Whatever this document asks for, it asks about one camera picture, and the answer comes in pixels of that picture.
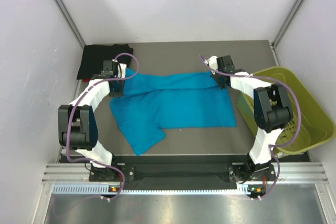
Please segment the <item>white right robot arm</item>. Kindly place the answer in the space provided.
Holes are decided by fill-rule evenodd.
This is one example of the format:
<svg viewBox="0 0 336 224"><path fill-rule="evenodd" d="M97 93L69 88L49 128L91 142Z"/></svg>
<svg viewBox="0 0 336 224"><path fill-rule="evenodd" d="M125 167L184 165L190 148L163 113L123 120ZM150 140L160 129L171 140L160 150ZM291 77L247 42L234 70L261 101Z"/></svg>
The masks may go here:
<svg viewBox="0 0 336 224"><path fill-rule="evenodd" d="M236 69L230 56L211 56L205 64L221 88L238 90L253 100L257 133L244 162L244 178L241 181L256 180L269 170L275 143L293 119L287 89L281 84L272 84L245 70Z"/></svg>

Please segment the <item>blue t-shirt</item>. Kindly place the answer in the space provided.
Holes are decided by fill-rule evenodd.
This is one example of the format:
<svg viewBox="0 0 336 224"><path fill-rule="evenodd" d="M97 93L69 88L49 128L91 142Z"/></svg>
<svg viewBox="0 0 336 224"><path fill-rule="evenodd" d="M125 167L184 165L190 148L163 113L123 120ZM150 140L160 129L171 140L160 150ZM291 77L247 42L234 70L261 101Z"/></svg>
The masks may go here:
<svg viewBox="0 0 336 224"><path fill-rule="evenodd" d="M133 78L110 108L137 156L162 141L165 129L237 125L227 89L209 71L155 76L127 69L126 75Z"/></svg>

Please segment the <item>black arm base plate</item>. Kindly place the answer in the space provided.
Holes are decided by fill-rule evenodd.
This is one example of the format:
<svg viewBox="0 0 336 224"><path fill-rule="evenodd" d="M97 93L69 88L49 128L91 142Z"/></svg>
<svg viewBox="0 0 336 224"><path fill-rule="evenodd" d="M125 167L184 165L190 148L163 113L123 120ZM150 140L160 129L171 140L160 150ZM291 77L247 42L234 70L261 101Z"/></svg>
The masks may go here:
<svg viewBox="0 0 336 224"><path fill-rule="evenodd" d="M117 155L113 165L120 175L106 168L90 169L90 182L125 180L128 190L207 190L233 189L236 182L256 182L264 185L275 179L275 169L258 177L244 178L247 155Z"/></svg>

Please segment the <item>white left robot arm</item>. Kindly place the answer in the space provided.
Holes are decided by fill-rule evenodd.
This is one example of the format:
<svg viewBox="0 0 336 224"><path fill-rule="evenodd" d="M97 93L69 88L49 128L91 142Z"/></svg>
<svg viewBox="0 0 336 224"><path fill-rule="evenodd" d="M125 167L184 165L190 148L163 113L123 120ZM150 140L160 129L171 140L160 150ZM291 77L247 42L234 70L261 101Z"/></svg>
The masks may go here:
<svg viewBox="0 0 336 224"><path fill-rule="evenodd" d="M70 104L58 108L59 144L90 159L101 168L107 180L114 180L119 168L113 164L113 154L98 140L98 127L94 112L106 96L121 95L127 65L117 60L105 60L99 74L94 74L87 87Z"/></svg>

